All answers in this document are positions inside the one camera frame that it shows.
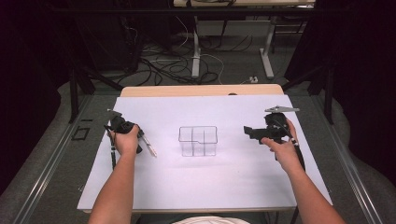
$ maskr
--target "dark background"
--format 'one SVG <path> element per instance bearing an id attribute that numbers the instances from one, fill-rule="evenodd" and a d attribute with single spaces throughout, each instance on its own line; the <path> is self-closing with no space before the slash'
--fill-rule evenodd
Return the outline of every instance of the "dark background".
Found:
<path id="1" fill-rule="evenodd" d="M 68 5 L 61 1 L 56 6 Z M 317 64 L 334 63 L 334 97 L 345 109 L 351 126 L 350 150 L 396 185 L 396 174 L 392 172 L 396 144 L 391 138 L 396 126 L 392 114 L 396 108 L 393 69 L 396 34 L 391 16 L 394 4 L 318 0 L 317 7 L 350 7 L 353 13 L 345 17 L 312 18 L 285 77 L 293 80 Z M 77 60 L 94 69 L 100 69 L 104 64 L 100 60 L 106 57 L 109 62 L 111 52 L 102 52 L 102 58 L 95 58 L 100 47 L 94 54 L 93 49 L 89 50 L 89 40 L 78 29 L 81 24 L 67 18 L 61 19 L 61 24 Z M 0 31 L 2 77 L 6 83 L 2 97 L 6 124 L 0 163 L 3 192 L 52 121 L 60 103 L 57 88 L 68 81 L 71 63 L 51 28 L 51 21 L 35 1 L 2 1 Z M 126 45 L 124 49 L 121 46 L 124 41 L 112 44 L 117 46 L 114 50 L 124 50 L 122 53 L 126 54 L 134 47 Z"/>
<path id="2" fill-rule="evenodd" d="M 334 65 L 334 98 L 350 124 L 349 149 L 396 185 L 396 31 L 392 1 L 317 1 L 349 7 L 345 17 L 312 18 L 285 77 L 294 80 L 316 65 Z M 315 80 L 325 75 L 318 73 Z"/>

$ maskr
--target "person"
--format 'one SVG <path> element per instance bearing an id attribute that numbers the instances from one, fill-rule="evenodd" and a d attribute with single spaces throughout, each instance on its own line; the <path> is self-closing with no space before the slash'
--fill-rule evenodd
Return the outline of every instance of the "person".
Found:
<path id="1" fill-rule="evenodd" d="M 294 125 L 290 120 L 288 124 L 291 135 L 298 142 Z M 89 223 L 131 222 L 138 131 L 139 128 L 135 125 L 127 134 L 111 134 L 120 153 L 120 159 L 94 203 Z M 263 138 L 262 142 L 276 154 L 282 169 L 287 173 L 304 224 L 345 223 L 305 173 L 291 140 L 279 144 L 272 139 Z M 190 217 L 178 223 L 197 223 L 198 220 L 202 222 L 208 218 L 206 223 L 246 223 L 233 217 Z"/>

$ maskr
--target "desk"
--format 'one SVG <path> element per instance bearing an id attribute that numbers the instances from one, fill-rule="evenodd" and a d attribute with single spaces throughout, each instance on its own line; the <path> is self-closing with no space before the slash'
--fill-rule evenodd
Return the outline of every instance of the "desk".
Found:
<path id="1" fill-rule="evenodd" d="M 158 153 L 158 158 L 151 157 L 141 144 L 143 151 L 135 162 L 134 212 L 273 211 L 296 206 L 289 179 L 274 154 L 243 133 L 243 125 L 265 126 L 265 108 L 291 106 L 289 97 L 277 85 L 251 87 L 133 87 L 122 91 L 114 109 L 139 123 Z M 332 202 L 295 113 L 287 117 L 296 126 L 308 175 Z M 192 123 L 218 127 L 216 156 L 181 156 L 178 128 Z M 104 134 L 78 209 L 91 211 L 111 171 L 110 144 Z"/>
<path id="2" fill-rule="evenodd" d="M 175 7 L 185 7 L 187 0 L 174 0 Z M 312 5 L 315 0 L 236 0 L 233 7 L 282 7 Z M 192 7 L 225 7 L 224 3 L 204 3 L 191 0 Z M 194 57 L 192 61 L 193 77 L 199 76 L 201 49 L 198 35 L 221 35 L 223 21 L 198 21 L 195 18 L 197 31 L 194 32 Z M 224 35 L 256 35 L 265 36 L 264 48 L 260 49 L 262 64 L 267 78 L 274 78 L 274 72 L 268 58 L 273 34 L 276 27 L 276 17 L 270 21 L 228 21 Z"/>

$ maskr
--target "white paper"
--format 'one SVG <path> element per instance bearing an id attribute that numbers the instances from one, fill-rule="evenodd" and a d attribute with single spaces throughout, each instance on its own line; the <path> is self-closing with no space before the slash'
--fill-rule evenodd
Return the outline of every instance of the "white paper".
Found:
<path id="1" fill-rule="evenodd" d="M 274 153 L 244 134 L 244 126 L 265 128 L 264 110 L 276 105 L 292 107 L 287 95 L 118 98 L 114 110 L 139 124 L 158 154 L 152 157 L 140 142 L 143 152 L 135 161 L 134 210 L 296 206 L 289 179 Z M 306 172 L 332 203 L 295 113 L 285 115 L 296 127 Z M 178 142 L 181 126 L 216 126 L 216 156 L 183 157 Z M 92 209 L 111 172 L 110 143 L 104 134 L 78 209 Z"/>

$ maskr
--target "transparent cube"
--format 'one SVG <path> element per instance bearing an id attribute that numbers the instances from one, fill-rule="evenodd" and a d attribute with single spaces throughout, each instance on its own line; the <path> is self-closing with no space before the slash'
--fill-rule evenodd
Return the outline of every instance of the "transparent cube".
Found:
<path id="1" fill-rule="evenodd" d="M 178 141 L 185 157 L 216 156 L 218 128 L 215 126 L 180 127 Z"/>

